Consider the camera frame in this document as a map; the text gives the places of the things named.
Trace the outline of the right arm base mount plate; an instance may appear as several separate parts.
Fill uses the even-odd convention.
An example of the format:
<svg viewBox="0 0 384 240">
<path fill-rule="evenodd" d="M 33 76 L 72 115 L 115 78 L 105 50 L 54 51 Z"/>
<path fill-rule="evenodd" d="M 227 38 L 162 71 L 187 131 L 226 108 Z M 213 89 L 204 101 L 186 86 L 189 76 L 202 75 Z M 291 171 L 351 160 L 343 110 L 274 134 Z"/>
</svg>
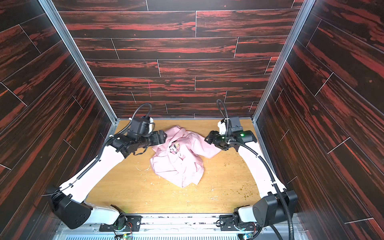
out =
<svg viewBox="0 0 384 240">
<path fill-rule="evenodd" d="M 254 223 L 238 223 L 233 215 L 219 215 L 216 227 L 221 231 L 252 231 L 256 232 L 259 228 Z"/>
</svg>

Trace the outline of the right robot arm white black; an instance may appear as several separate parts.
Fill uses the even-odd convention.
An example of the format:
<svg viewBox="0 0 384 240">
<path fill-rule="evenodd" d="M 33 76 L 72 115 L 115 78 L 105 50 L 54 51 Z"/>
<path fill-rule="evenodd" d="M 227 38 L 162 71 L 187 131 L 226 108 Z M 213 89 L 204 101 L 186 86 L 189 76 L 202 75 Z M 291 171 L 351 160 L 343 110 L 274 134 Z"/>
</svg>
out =
<svg viewBox="0 0 384 240">
<path fill-rule="evenodd" d="M 247 164 L 258 187 L 261 199 L 253 205 L 235 208 L 234 225 L 245 228 L 249 223 L 254 223 L 267 227 L 288 221 L 291 229 L 298 196 L 295 191 L 289 191 L 273 173 L 254 134 L 242 131 L 227 137 L 218 131 L 211 131 L 205 141 L 223 151 L 234 148 Z"/>
</svg>

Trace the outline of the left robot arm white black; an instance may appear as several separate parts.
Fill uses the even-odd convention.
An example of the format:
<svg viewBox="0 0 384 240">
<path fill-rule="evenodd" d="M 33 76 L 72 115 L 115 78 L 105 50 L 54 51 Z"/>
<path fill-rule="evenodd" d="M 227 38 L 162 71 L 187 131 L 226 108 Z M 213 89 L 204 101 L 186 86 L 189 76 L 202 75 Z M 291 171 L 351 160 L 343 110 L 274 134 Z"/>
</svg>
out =
<svg viewBox="0 0 384 240">
<path fill-rule="evenodd" d="M 128 225 L 123 210 L 115 205 L 87 204 L 85 200 L 97 183 L 130 154 L 139 148 L 164 144 L 166 139 L 164 131 L 154 131 L 137 139 L 123 134 L 110 136 L 93 161 L 58 188 L 47 189 L 52 212 L 71 230 L 87 224 L 104 224 L 123 231 Z"/>
</svg>

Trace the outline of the pink zip jacket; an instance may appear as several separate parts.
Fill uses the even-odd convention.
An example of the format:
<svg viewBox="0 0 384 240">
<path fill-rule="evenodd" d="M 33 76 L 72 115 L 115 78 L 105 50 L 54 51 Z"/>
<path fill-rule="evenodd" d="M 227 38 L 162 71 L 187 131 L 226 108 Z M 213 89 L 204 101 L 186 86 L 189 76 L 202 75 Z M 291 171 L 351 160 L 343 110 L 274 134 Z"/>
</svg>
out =
<svg viewBox="0 0 384 240">
<path fill-rule="evenodd" d="M 205 171 L 202 157 L 211 159 L 221 150 L 180 126 L 165 133 L 165 143 L 152 147 L 155 155 L 150 163 L 154 173 L 180 188 L 199 184 Z"/>
</svg>

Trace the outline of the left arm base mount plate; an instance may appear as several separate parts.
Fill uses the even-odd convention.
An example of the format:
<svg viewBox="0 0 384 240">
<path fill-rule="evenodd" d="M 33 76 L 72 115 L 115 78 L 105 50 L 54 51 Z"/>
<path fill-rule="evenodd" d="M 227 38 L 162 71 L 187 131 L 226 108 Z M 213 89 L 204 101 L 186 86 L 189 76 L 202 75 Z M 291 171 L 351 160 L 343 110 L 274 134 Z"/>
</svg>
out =
<svg viewBox="0 0 384 240">
<path fill-rule="evenodd" d="M 101 224 L 100 232 L 138 232 L 142 223 L 142 216 L 120 216 L 112 225 Z"/>
</svg>

